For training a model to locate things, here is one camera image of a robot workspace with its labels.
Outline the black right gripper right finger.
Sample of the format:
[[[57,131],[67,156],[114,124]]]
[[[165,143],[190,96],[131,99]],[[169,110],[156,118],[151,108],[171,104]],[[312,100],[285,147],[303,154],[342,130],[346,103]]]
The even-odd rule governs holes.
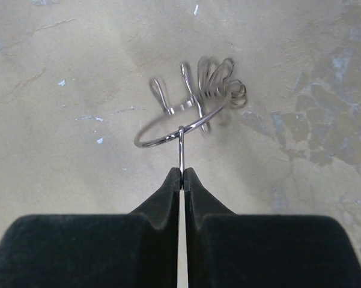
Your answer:
[[[240,215],[184,172],[190,287],[361,287],[344,228],[322,215]]]

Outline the silver keyring with clips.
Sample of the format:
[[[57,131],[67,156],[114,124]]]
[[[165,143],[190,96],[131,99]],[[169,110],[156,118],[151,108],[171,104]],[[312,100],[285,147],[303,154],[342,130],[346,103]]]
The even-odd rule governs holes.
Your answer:
[[[185,84],[187,98],[174,106],[170,106],[166,100],[164,84],[158,78],[151,78],[148,82],[150,91],[159,102],[163,111],[162,115],[154,118],[143,126],[134,139],[138,148],[150,148],[163,145],[175,139],[179,142],[179,168],[185,168],[184,136],[200,128],[204,133],[211,131],[210,121],[223,109],[240,109],[248,102],[247,88],[238,79],[233,79],[235,62],[232,58],[225,58],[219,62],[214,57],[203,56],[199,59],[196,68],[196,78],[188,62],[180,64],[183,83]],[[178,130],[154,140],[143,141],[143,135],[151,128],[175,115],[195,107],[198,111],[198,119],[187,125],[179,126]]]

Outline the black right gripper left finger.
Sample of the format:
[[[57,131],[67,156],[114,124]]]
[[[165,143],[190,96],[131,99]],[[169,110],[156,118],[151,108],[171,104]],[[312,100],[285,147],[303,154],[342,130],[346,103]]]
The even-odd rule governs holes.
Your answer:
[[[127,214],[19,217],[0,241],[0,287],[175,287],[180,170]]]

